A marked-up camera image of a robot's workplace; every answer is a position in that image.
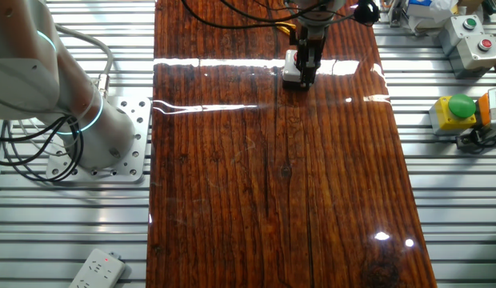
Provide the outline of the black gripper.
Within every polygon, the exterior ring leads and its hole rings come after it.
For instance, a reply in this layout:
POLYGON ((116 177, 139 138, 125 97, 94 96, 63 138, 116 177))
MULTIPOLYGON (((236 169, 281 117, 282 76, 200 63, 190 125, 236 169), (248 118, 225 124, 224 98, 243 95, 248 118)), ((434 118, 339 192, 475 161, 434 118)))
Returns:
POLYGON ((298 51, 297 68, 300 71, 301 88, 309 88, 315 82, 318 68, 321 66, 322 51, 326 40, 328 22, 318 22, 302 19, 298 21, 298 51), (306 62, 309 49, 310 76, 308 80, 306 62))

